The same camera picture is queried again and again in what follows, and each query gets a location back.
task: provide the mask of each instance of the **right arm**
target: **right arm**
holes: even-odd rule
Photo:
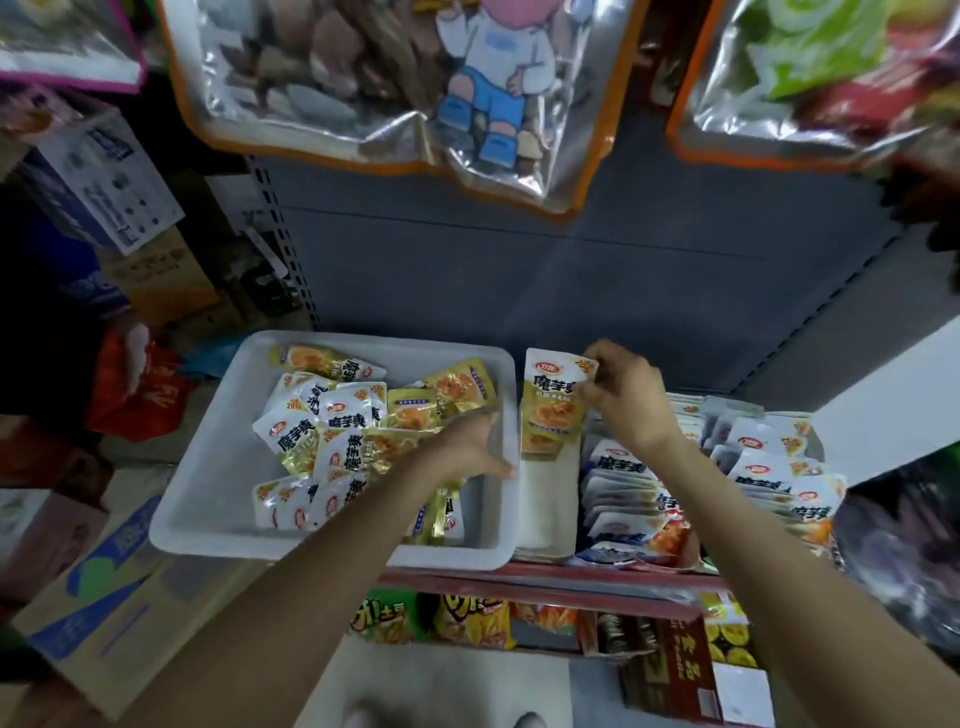
[[[586,356],[600,370],[579,394],[683,507],[774,671],[820,728],[955,723],[960,678],[683,436],[658,369],[606,340]]]

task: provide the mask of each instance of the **chips bag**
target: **chips bag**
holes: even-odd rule
[[[417,614],[417,593],[374,589],[350,621],[349,633],[377,644],[425,642]]]
[[[510,604],[482,596],[446,595],[433,620],[437,634],[455,643],[513,649]]]
[[[363,359],[356,359],[334,349],[305,345],[273,347],[270,364],[290,371],[313,372],[337,381],[381,380],[387,375],[383,367],[376,367]]]
[[[514,619],[557,635],[575,635],[577,632],[578,613],[569,607],[510,602],[510,614]]]
[[[425,376],[409,387],[437,390],[441,419],[449,420],[463,412],[480,407],[496,407],[496,390],[487,368],[480,359],[472,358]]]
[[[387,394],[387,427],[430,429],[438,426],[436,389],[392,389]]]

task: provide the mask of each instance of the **cardboard box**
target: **cardboard box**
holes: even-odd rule
[[[150,545],[169,474],[12,626],[90,703],[116,720],[200,627],[267,567],[173,556]]]
[[[183,210],[118,109],[59,94],[84,118],[33,141],[20,163],[24,182],[63,234],[129,255]]]
[[[127,297],[147,326],[167,324],[220,302],[176,226],[132,255],[101,251],[97,256],[104,280]]]

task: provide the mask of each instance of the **gold snack packet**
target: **gold snack packet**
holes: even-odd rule
[[[441,420],[449,420],[463,412],[480,407],[496,407],[496,390],[487,368],[480,359],[466,359],[436,374],[425,376],[409,387],[437,390]]]
[[[387,393],[387,427],[430,429],[439,426],[436,389],[392,389]]]
[[[541,459],[552,454],[544,439],[575,443],[580,439],[586,406],[573,387],[592,381],[600,364],[571,353],[528,349],[520,403],[520,457]]]
[[[286,344],[270,349],[270,364],[291,372],[313,372],[338,381],[383,380],[387,370],[327,347]]]
[[[363,430],[363,467],[371,475],[384,474],[405,452],[439,432],[438,429],[412,430],[368,427]]]

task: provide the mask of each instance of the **left arm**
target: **left arm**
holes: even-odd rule
[[[160,672],[119,726],[292,726],[367,592],[445,480],[514,476],[490,456],[493,413],[460,418],[231,602]]]

